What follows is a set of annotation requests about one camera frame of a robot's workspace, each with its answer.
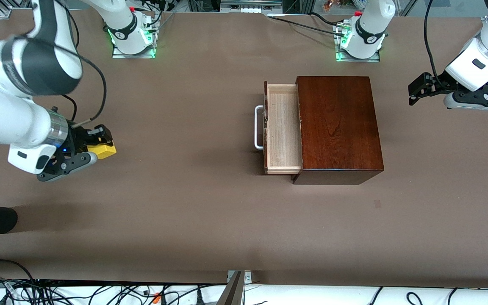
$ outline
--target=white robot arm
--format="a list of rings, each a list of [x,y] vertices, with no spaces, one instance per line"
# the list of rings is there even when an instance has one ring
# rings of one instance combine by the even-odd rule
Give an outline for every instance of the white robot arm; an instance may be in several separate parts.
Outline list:
[[[340,47],[355,58],[370,58],[381,48],[385,30],[395,16],[393,0],[369,0],[362,16],[351,17],[350,35]]]
[[[123,53],[139,53],[151,43],[150,16],[131,12],[124,0],[85,2],[103,17]],[[11,164],[41,181],[95,163],[97,155],[91,151],[96,145],[114,146],[103,125],[73,127],[74,122],[33,102],[37,95],[72,92],[82,77],[65,5],[64,0],[32,0],[35,27],[27,38],[0,41],[0,144],[10,145]]]
[[[408,87],[409,104],[423,97],[447,94],[447,108],[488,110],[488,16],[482,29],[436,77],[423,73]]]

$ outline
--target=wooden drawer cabinet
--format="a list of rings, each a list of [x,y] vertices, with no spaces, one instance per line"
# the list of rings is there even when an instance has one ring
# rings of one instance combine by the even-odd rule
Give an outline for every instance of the wooden drawer cabinet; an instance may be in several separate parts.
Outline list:
[[[356,185],[383,171],[368,77],[297,77],[265,82],[266,174],[295,184]]]

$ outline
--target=metal handle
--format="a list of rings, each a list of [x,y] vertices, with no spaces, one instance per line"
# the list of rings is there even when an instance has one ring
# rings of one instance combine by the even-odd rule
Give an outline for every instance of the metal handle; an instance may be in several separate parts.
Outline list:
[[[257,144],[257,137],[259,136],[259,135],[257,134],[257,110],[258,110],[258,109],[264,109],[264,108],[265,108],[264,106],[259,105],[259,106],[256,106],[256,107],[255,107],[255,111],[254,111],[254,117],[255,117],[255,121],[254,121],[253,126],[254,126],[254,131],[255,131],[255,132],[254,132],[254,134],[253,134],[253,135],[254,135],[254,138],[253,138],[253,144],[255,145],[255,148],[256,148],[256,149],[259,149],[259,150],[263,150],[263,146],[259,146],[259,144]]]

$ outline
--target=brown table surface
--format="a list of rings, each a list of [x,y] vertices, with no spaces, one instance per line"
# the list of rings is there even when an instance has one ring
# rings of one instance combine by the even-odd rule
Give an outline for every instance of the brown table surface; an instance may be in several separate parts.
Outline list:
[[[21,216],[0,236],[0,258],[37,278],[223,282],[248,269],[264,283],[488,286],[488,112],[446,110],[442,97],[408,106],[407,85],[430,71],[423,19],[393,19],[381,63],[364,64],[335,62],[329,35],[259,14],[176,14],[157,58],[113,60],[100,17],[73,15],[79,52],[107,77],[97,123],[118,154],[41,183],[0,145],[0,206]],[[32,25],[30,11],[13,12],[0,39]],[[439,72],[479,28],[430,19]],[[264,81],[298,75],[370,76],[384,172],[359,186],[263,175],[254,106]],[[79,121],[96,112],[93,69],[71,96]],[[72,110],[62,97],[36,100]],[[23,276],[2,265],[0,275]]]

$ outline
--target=yellow block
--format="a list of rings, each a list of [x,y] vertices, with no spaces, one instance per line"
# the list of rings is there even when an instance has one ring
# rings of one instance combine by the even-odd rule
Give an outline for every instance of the yellow block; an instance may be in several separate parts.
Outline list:
[[[108,146],[106,144],[100,144],[95,146],[87,146],[88,151],[97,155],[98,159],[104,159],[110,157],[116,153],[116,146]]]

